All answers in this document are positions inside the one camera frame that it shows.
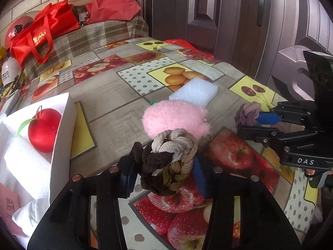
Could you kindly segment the person right hand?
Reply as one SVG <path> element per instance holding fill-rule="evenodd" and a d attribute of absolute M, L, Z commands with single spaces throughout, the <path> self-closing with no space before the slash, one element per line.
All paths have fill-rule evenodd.
<path fill-rule="evenodd" d="M 312 170 L 312 169 L 306 169 L 305 170 L 305 176 L 307 178 L 314 178 L 316 176 L 321 176 L 324 173 L 328 173 L 328 175 L 333 174 L 333 169 L 330 170 Z"/>

